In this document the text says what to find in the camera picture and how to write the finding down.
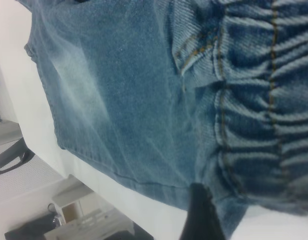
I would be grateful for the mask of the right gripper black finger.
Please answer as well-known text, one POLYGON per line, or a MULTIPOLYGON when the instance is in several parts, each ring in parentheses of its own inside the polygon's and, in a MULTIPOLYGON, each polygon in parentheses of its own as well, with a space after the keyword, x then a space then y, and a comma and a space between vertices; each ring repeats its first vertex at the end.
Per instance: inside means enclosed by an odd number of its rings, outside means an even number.
POLYGON ((190 204, 180 240, 224 240, 210 190, 202 184, 190 186, 190 204))

